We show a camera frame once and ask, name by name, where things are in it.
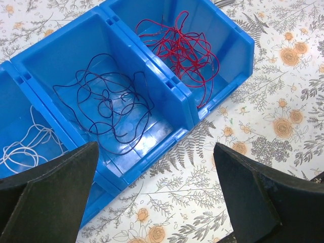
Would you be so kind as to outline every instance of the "black wire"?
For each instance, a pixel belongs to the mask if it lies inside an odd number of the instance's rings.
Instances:
[[[147,128],[147,125],[149,123],[149,118],[152,115],[151,111],[154,109],[154,103],[153,100],[150,96],[149,93],[149,89],[148,89],[148,83],[146,80],[146,76],[145,73],[142,71],[139,72],[135,72],[133,73],[133,79],[131,79],[130,77],[128,77],[126,74],[123,74],[121,72],[118,71],[114,71],[114,72],[105,72],[103,74],[97,74],[95,72],[92,72],[89,70],[89,68],[91,68],[92,62],[95,60],[96,57],[99,56],[108,56],[111,59],[113,59],[114,63],[116,64],[116,67],[118,68],[117,62],[114,59],[114,57],[112,57],[110,54],[107,53],[101,53],[98,54],[96,56],[94,56],[89,64],[87,65],[86,69],[81,69],[78,70],[75,73],[75,80],[76,82],[71,84],[71,85],[54,85],[53,86],[53,90],[55,92],[55,94],[58,96],[59,100],[67,107],[69,108],[75,118],[76,123],[86,132],[96,135],[97,136],[97,141],[100,145],[100,147],[102,149],[104,149],[105,151],[115,154],[115,155],[125,155],[127,153],[129,153],[130,151],[132,151],[134,149],[134,147],[136,147],[136,145],[140,142],[141,138],[144,135],[144,132]],[[145,86],[147,89],[147,94],[139,94],[136,91],[135,88],[135,79],[136,79],[136,75],[137,74],[142,74],[144,77],[144,81],[145,81]],[[123,80],[125,80],[126,82],[129,83],[128,86],[125,86],[121,83],[117,83],[115,81],[112,81],[109,79],[109,77],[116,77],[119,76],[121,77]],[[105,85],[105,89],[102,89],[101,93],[96,93],[91,89],[91,85],[90,83],[92,81],[100,81],[100,82],[104,82]],[[121,89],[120,90],[113,90],[111,87],[109,87],[109,85],[117,85],[120,86]],[[78,110],[81,112],[81,114],[86,118],[86,120],[88,122],[90,122],[90,126],[86,127],[84,125],[84,123],[81,123],[79,117],[77,116],[75,110],[69,106],[66,102],[64,102],[64,100],[62,99],[62,97],[58,94],[57,88],[71,88],[74,86],[78,86],[78,89],[76,91],[76,103],[77,103],[77,108]],[[81,91],[85,91],[88,92],[87,96],[84,99],[80,99],[80,92]],[[117,98],[112,98],[111,94],[114,94],[114,96],[118,96]],[[147,95],[147,97],[149,98],[149,102],[151,103],[151,105],[149,105],[149,103],[147,102],[147,100],[144,98],[144,96]],[[126,99],[125,97],[131,97],[128,102],[130,101],[129,104],[125,104],[125,106],[123,107],[123,109],[121,111],[117,111],[114,107],[114,101],[120,100],[121,103],[126,103]],[[98,100],[99,104],[97,105],[97,111],[100,117],[103,118],[103,120],[100,121],[94,121],[93,119],[91,119],[89,117],[89,115],[87,115],[87,113],[82,109],[81,104],[87,102],[87,101],[91,101],[93,102],[93,100]],[[116,133],[116,128],[119,125],[120,121],[122,120],[123,117],[129,115],[132,113],[132,111],[137,108],[137,107],[145,107],[146,110],[144,111],[144,114],[141,116],[141,118],[139,119],[139,121],[137,122],[136,126],[135,126],[135,131],[134,131],[134,136],[127,140],[127,141],[121,141],[120,138],[126,136],[128,133],[124,133],[122,135],[119,135]],[[101,111],[101,108],[107,108],[107,110],[110,111],[109,115],[104,115]],[[143,129],[139,132],[138,128],[139,125],[145,120],[146,118],[146,122],[145,125],[143,127]],[[97,125],[101,125],[103,127],[107,127],[104,131],[99,131],[99,128]],[[126,152],[123,153],[117,153],[115,151],[111,151],[107,148],[105,148],[102,143],[101,140],[103,139],[102,136],[108,134],[109,132],[112,132],[114,135],[115,140],[120,143],[120,144],[129,144],[129,146],[131,147],[130,149],[128,149]]]

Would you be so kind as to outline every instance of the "blue container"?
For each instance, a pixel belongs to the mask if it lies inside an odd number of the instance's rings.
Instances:
[[[36,124],[44,126],[46,128],[53,128],[55,130],[55,134],[60,137],[61,141],[64,141],[64,144],[70,147],[70,149],[77,148],[76,145],[70,140],[68,136],[65,135],[65,132],[58,126],[57,123],[52,123],[54,126],[51,126],[47,123],[46,120],[54,120],[52,115],[47,111],[46,107],[39,100],[37,95],[31,90],[30,86],[24,82],[21,76],[18,74],[17,70],[13,67],[13,65],[6,61],[0,65],[0,111],[2,114],[5,114],[0,122],[0,157],[3,157],[2,148],[11,145],[13,142],[21,141],[25,135],[27,134],[28,129],[33,125],[33,121],[30,114],[30,107],[32,108],[33,118]],[[28,136],[23,141],[23,144],[27,146],[35,137],[39,130],[35,127],[30,129]],[[15,146],[9,151],[16,149],[19,146]],[[52,160],[55,157],[61,155],[61,149],[57,143],[54,142],[53,138],[44,144],[39,144],[33,149],[37,152],[38,155],[45,157],[47,160]],[[12,160],[17,161],[19,163],[23,163],[23,165],[34,166],[34,162],[31,156],[26,156],[24,154],[16,154],[10,157]],[[45,163],[44,159],[39,160],[39,165]],[[17,173],[25,171],[26,169],[30,169],[31,167],[26,167],[22,165],[18,165],[13,163],[10,160],[6,160],[9,168],[14,170]],[[15,173],[8,169],[8,167],[4,164],[3,160],[0,161],[0,179],[12,176]],[[86,206],[86,210],[84,213],[82,226],[86,224],[89,220],[91,220],[97,213],[99,213],[109,201],[115,198],[120,190],[115,188],[111,183],[99,177],[98,173],[95,175],[96,180],[103,180],[104,183],[110,185],[110,192],[107,193],[103,188],[101,188],[97,183],[93,183],[91,193],[88,199],[88,203]]]
[[[184,94],[99,7],[86,12],[11,61],[53,115],[48,122],[61,126],[66,132],[63,136],[71,138],[76,146],[82,146],[97,138],[79,127],[71,110],[62,104],[52,86],[75,83],[75,72],[85,69],[90,59],[100,53],[112,55],[117,65],[111,58],[105,57],[94,63],[90,67],[92,70],[104,73],[119,69],[129,77],[135,72],[144,72],[148,89],[141,75],[135,81],[136,89],[145,97],[149,92],[155,104],[144,135],[134,150],[126,155],[114,155],[100,149],[97,173],[104,180],[95,178],[95,182],[115,196],[117,190],[111,192],[106,181],[110,181],[119,191],[124,190],[194,127]],[[115,77],[114,81],[125,82],[119,77]],[[76,107],[76,88],[61,88],[58,93],[70,106]],[[90,113],[94,110],[92,105],[85,109]],[[121,122],[117,129],[121,134],[131,133],[137,121],[138,118],[134,116]],[[101,143],[118,153],[129,148],[129,145],[115,143],[112,134],[102,137]]]
[[[224,101],[240,86],[253,71],[254,41],[232,20],[230,20],[210,0],[107,0],[100,7],[111,17],[136,45],[169,77],[187,97],[195,125],[206,117],[216,106]],[[180,81],[164,63],[135,34],[137,24],[143,19],[150,19],[167,26],[174,26],[175,19],[182,11],[188,11],[183,32],[203,32],[212,46],[212,52],[220,61],[220,72],[214,78],[214,88],[210,101],[197,109],[204,88],[188,88],[184,84],[192,82],[190,78]],[[150,22],[140,25],[138,35],[157,33],[161,28]],[[157,39],[157,36],[145,40]],[[210,67],[204,67],[202,74],[208,76]]]

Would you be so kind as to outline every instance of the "white cable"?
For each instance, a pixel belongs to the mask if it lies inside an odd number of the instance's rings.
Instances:
[[[2,156],[2,158],[0,158],[0,165],[4,164],[11,172],[13,172],[15,174],[17,174],[19,172],[15,171],[14,169],[12,169],[10,167],[10,164],[8,163],[9,161],[14,164],[17,164],[19,166],[23,166],[23,167],[26,167],[29,169],[38,166],[40,159],[43,159],[45,162],[48,162],[48,160],[44,156],[37,154],[37,152],[33,148],[37,147],[39,144],[45,144],[45,143],[49,142],[51,140],[51,138],[54,140],[54,142],[57,145],[59,145],[59,147],[61,149],[61,155],[59,155],[53,159],[56,159],[68,152],[68,151],[64,151],[64,149],[62,147],[63,143],[59,140],[58,136],[54,133],[53,129],[47,128],[41,124],[36,124],[36,122],[34,120],[34,116],[32,114],[32,106],[30,107],[30,115],[31,115],[31,120],[32,120],[33,125],[31,125],[29,127],[26,135],[23,137],[23,139],[21,141],[16,141],[16,142],[13,142],[9,146],[3,147],[3,156]],[[33,129],[33,128],[36,128],[38,130],[38,134],[25,146],[24,141],[29,136],[31,129]],[[32,166],[25,165],[18,161],[13,160],[12,156],[16,155],[16,154],[23,154],[25,156],[32,157],[33,162],[34,162],[33,165]]]

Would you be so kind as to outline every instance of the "tangled red wire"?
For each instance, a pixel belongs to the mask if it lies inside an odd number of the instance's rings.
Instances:
[[[185,17],[180,24],[180,28],[178,28],[178,22],[182,15],[185,15]],[[197,85],[186,84],[189,88],[204,88],[204,95],[200,104],[197,106],[197,108],[202,108],[209,102],[212,96],[214,89],[213,79],[219,72],[220,63],[218,58],[211,52],[212,46],[206,40],[204,33],[182,32],[184,22],[188,16],[189,13],[187,11],[181,12],[175,20],[174,27],[169,27],[150,19],[144,19],[138,23],[135,32],[138,32],[138,27],[145,21],[161,27],[159,32],[145,33],[139,35],[139,37],[162,36],[160,39],[145,40],[144,43],[148,47],[152,47],[152,51],[162,60],[170,60],[171,66],[169,66],[169,68],[180,80],[183,80],[183,77],[187,75],[191,80],[197,83]],[[217,62],[216,71],[214,70],[214,60]],[[201,69],[208,65],[210,65],[212,69],[212,74],[209,78],[206,78],[201,73]],[[205,101],[207,96],[206,83],[210,81],[212,81],[211,89]]]

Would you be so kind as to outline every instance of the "floral pattern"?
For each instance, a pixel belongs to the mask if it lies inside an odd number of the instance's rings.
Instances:
[[[0,0],[0,59],[100,3]],[[321,174],[323,9],[323,0],[236,0],[224,7],[255,40],[254,74],[81,229],[77,243],[216,243],[230,234],[216,142],[305,180]]]

